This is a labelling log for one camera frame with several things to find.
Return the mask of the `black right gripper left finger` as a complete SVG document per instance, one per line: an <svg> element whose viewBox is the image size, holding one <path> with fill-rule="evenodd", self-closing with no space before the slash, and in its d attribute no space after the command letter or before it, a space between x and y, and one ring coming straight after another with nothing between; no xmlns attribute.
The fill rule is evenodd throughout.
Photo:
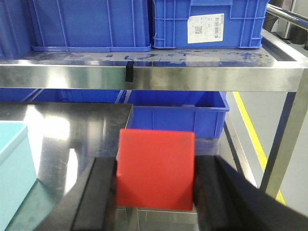
<svg viewBox="0 0 308 231"><path fill-rule="evenodd" d="M38 231L112 231L116 212L116 159L92 159L75 185L36 227Z"/></svg>

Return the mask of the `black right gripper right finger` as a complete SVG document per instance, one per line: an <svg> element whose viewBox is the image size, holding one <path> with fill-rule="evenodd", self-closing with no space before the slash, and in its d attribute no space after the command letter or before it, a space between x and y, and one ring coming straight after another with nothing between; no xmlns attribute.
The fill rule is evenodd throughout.
<svg viewBox="0 0 308 231"><path fill-rule="evenodd" d="M308 218L251 184L220 156L195 158L193 202L201 231L306 231Z"/></svg>

